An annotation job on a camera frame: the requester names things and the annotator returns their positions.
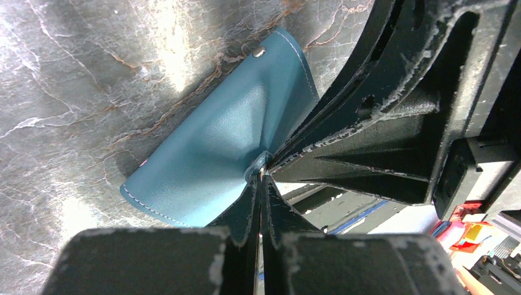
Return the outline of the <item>blue card holder wallet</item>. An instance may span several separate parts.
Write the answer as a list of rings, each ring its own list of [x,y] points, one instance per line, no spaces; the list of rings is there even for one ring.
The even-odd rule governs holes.
[[[204,227],[235,202],[316,106],[319,96],[297,41],[278,28],[121,185],[145,214]]]

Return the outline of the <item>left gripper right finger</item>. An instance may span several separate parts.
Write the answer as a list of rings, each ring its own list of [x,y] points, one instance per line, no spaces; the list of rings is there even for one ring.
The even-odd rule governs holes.
[[[464,294],[447,253],[425,234],[325,234],[262,179],[267,294]]]

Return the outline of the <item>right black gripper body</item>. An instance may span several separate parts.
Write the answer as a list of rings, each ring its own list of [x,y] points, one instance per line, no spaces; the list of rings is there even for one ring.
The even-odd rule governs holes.
[[[437,216],[466,203],[487,218],[517,209],[506,190],[520,179],[520,2],[441,1],[436,26],[423,87],[438,103],[425,119]]]

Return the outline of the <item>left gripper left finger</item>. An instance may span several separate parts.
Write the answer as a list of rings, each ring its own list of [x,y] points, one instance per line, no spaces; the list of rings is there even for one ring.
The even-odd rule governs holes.
[[[260,178],[205,227],[84,230],[44,294],[254,294]]]

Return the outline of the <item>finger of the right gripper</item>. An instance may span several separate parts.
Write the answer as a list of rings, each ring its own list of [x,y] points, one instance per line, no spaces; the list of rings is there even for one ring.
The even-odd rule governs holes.
[[[444,113],[333,118],[301,129],[270,162],[280,182],[316,183],[421,205],[433,197]]]
[[[419,83],[464,14],[491,15],[494,29],[515,1],[375,1],[349,59],[319,103],[277,151],[283,167],[388,114]]]

